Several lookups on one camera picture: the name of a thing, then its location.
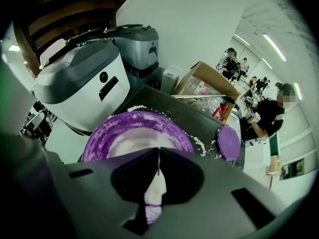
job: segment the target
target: gray appliance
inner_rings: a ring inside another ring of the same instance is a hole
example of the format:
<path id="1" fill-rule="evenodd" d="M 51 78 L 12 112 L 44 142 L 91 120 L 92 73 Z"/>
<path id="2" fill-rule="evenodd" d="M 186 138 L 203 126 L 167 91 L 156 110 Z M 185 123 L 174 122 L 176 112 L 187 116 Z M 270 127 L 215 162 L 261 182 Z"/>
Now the gray appliance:
<path id="1" fill-rule="evenodd" d="M 159 67 L 159 36 L 154 28 L 123 25 L 108 29 L 105 37 L 112 38 L 120 51 L 131 91 L 144 84 L 159 85 L 163 68 Z"/>

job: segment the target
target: ceiling light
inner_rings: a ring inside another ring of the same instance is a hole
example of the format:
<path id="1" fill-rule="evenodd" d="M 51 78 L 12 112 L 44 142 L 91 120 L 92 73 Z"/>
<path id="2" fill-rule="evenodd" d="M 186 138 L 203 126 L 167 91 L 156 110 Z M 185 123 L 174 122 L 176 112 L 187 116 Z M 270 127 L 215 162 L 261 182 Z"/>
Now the ceiling light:
<path id="1" fill-rule="evenodd" d="M 281 57 L 282 60 L 287 61 L 285 56 L 282 54 L 282 52 L 280 51 L 280 49 L 276 46 L 276 44 L 272 41 L 272 39 L 269 38 L 268 35 L 263 34 L 263 36 L 265 37 L 265 39 L 271 44 L 271 46 L 275 49 L 275 51 L 278 53 L 278 55 Z"/>
<path id="2" fill-rule="evenodd" d="M 248 46 L 250 46 L 250 44 L 248 42 L 246 42 L 243 38 L 239 37 L 237 34 L 234 34 L 236 37 L 238 37 L 239 39 L 241 39 L 244 43 L 246 43 Z"/>
<path id="3" fill-rule="evenodd" d="M 9 48 L 10 51 L 20 51 L 19 46 L 16 45 L 11 45 L 11 47 Z"/>
<path id="4" fill-rule="evenodd" d="M 269 66 L 270 69 L 273 69 L 273 68 L 270 66 L 270 64 L 268 64 L 267 61 L 266 61 L 264 58 L 262 58 L 262 59 L 263 59 L 264 62 Z"/>
<path id="5" fill-rule="evenodd" d="M 297 92 L 297 96 L 298 96 L 299 100 L 302 100 L 303 99 L 303 95 L 302 95 L 302 92 L 301 92 L 299 84 L 295 82 L 294 86 L 295 86 L 295 90 Z"/>

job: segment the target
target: clear plastic packaging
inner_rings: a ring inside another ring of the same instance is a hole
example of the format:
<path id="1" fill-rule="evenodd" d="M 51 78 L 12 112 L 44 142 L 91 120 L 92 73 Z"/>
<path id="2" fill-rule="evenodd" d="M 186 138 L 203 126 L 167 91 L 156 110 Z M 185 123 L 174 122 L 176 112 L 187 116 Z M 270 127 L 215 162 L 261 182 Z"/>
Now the clear plastic packaging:
<path id="1" fill-rule="evenodd" d="M 220 94 L 212 86 L 205 83 L 195 76 L 191 76 L 188 83 L 185 85 L 181 95 L 191 95 L 191 94 Z M 198 110 L 204 112 L 205 114 L 212 116 L 215 110 L 220 107 L 220 103 L 224 103 L 222 97 L 212 97 L 212 98 L 201 98 L 201 99 L 184 99 L 184 102 L 189 105 L 195 106 Z"/>

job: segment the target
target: round black button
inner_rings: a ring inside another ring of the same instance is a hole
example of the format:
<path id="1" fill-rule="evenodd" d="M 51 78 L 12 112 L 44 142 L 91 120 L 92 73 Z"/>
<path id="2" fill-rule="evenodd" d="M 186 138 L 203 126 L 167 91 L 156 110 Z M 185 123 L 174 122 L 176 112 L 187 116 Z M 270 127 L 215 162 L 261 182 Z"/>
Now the round black button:
<path id="1" fill-rule="evenodd" d="M 108 74 L 107 74 L 106 72 L 102 72 L 102 73 L 100 74 L 100 81 L 101 81 L 102 83 L 105 83 L 105 82 L 107 82 L 107 80 L 108 80 Z"/>

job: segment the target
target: dark tabletop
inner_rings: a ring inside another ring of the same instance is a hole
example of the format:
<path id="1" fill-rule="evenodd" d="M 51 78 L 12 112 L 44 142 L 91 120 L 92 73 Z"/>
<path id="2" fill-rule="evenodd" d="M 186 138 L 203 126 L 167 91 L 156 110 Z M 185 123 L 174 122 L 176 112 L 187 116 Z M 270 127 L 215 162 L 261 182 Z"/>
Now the dark tabletop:
<path id="1" fill-rule="evenodd" d="M 224 126 L 220 121 L 213 117 L 208 117 L 192 106 L 148 86 L 142 87 L 129 96 L 116 109 L 114 114 L 127 112 L 129 108 L 134 106 L 145 106 L 147 108 L 136 110 L 157 113 L 171 119 L 188 135 L 196 154 L 203 154 L 203 150 L 199 144 L 196 144 L 195 137 L 204 144 L 206 150 L 205 157 L 221 158 L 215 142 L 212 143 L 212 141 L 215 141 L 217 131 Z M 233 163 L 235 166 L 243 169 L 244 159 L 245 148 L 242 145 L 240 157 Z"/>

